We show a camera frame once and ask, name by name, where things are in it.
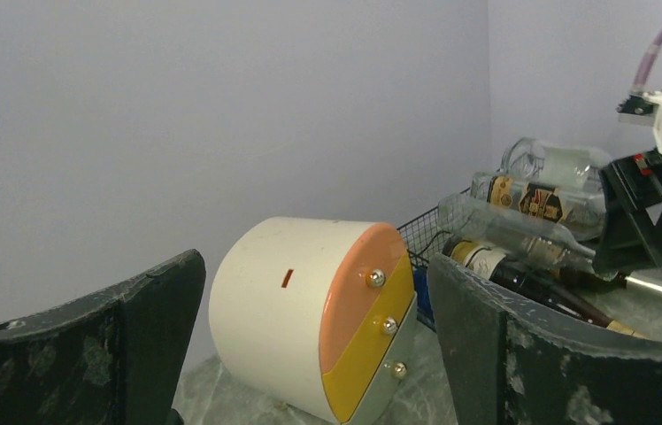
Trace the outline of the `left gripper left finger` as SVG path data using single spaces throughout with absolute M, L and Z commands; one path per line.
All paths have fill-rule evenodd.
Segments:
M 0 424 L 180 424 L 174 394 L 206 281 L 185 251 L 0 323 Z

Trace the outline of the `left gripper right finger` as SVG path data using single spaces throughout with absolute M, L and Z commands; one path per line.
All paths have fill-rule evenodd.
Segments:
M 662 342 L 578 321 L 437 254 L 435 327 L 461 424 L 662 424 Z

